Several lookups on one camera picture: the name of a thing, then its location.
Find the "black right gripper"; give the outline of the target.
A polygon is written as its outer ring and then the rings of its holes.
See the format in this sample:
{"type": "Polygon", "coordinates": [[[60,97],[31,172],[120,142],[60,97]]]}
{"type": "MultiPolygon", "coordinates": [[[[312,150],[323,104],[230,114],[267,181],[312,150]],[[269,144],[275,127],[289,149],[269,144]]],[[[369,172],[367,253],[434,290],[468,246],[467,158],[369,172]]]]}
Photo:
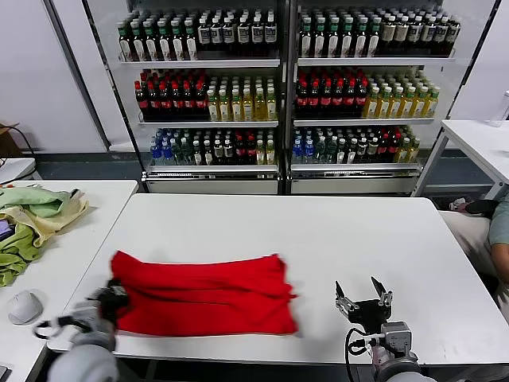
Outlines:
{"type": "Polygon", "coordinates": [[[365,333],[381,333],[381,326],[387,323],[392,313],[393,292],[375,277],[371,282],[379,296],[379,300],[371,299],[353,302],[343,292],[338,281],[335,281],[336,308],[352,324],[361,325],[365,333]]]}

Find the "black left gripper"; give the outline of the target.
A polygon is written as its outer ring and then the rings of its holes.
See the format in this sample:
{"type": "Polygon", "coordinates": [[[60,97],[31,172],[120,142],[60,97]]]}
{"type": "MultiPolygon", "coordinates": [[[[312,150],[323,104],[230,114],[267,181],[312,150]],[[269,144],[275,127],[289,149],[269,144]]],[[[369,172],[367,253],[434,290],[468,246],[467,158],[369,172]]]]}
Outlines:
{"type": "Polygon", "coordinates": [[[107,287],[102,288],[98,294],[101,315],[109,322],[117,322],[119,313],[130,304],[130,298],[118,279],[110,279],[107,287]]]}

